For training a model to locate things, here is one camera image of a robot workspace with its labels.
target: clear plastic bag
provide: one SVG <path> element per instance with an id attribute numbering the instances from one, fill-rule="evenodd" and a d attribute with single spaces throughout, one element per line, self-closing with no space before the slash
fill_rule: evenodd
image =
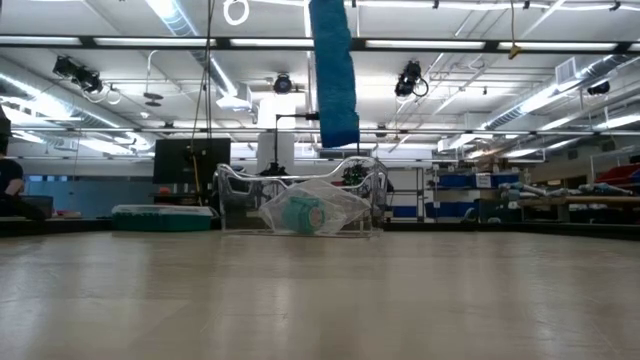
<path id="1" fill-rule="evenodd" d="M 262 205 L 260 217 L 275 232 L 334 235 L 370 209 L 365 199 L 322 180 L 308 180 Z"/>

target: dark shirt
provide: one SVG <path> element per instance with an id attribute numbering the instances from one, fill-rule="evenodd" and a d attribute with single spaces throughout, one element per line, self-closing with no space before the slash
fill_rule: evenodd
<path id="1" fill-rule="evenodd" d="M 11 180 L 22 179 L 22 166 L 9 159 L 0 159 L 0 194 L 4 194 Z"/>

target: blue wall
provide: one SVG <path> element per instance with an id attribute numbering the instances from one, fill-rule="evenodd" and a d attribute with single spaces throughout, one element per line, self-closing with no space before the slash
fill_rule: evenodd
<path id="1" fill-rule="evenodd" d="M 25 195 L 53 196 L 54 210 L 79 211 L 86 218 L 110 216 L 121 204 L 152 204 L 159 185 L 135 181 L 27 181 Z"/>

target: white ring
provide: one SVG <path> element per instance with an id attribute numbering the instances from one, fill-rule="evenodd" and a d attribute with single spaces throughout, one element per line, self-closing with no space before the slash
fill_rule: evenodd
<path id="1" fill-rule="evenodd" d="M 244 6 L 244 13 L 242 13 L 242 16 L 240 16 L 240 18 L 237 20 L 232 19 L 231 15 L 229 15 L 229 7 L 231 6 L 231 4 L 234 4 L 234 3 L 240 3 Z M 224 19 L 227 20 L 227 23 L 229 25 L 238 26 L 244 23 L 245 21 L 247 21 L 248 18 L 249 18 L 249 2 L 247 0 L 226 0 L 224 2 Z"/>

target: person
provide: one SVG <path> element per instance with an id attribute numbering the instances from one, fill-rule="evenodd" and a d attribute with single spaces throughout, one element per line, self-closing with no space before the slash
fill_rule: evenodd
<path id="1" fill-rule="evenodd" d="M 23 216 L 30 220 L 42 221 L 42 210 L 20 200 L 24 189 L 22 166 L 7 159 L 9 138 L 0 134 L 0 217 Z"/>

